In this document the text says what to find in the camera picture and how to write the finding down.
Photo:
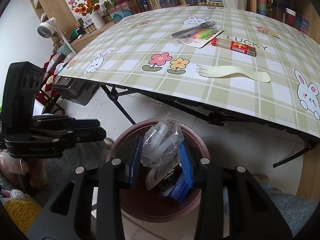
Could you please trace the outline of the person left hand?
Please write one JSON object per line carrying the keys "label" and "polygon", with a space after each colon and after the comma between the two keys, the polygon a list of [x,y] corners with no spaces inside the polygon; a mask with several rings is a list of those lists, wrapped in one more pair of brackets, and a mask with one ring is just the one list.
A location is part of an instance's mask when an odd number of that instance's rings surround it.
{"label": "person left hand", "polygon": [[24,160],[11,157],[7,150],[1,150],[1,173],[14,186],[20,184],[20,176],[27,174],[30,175],[29,183],[33,187],[40,188],[48,184],[46,166],[46,159],[36,159],[30,167]]}

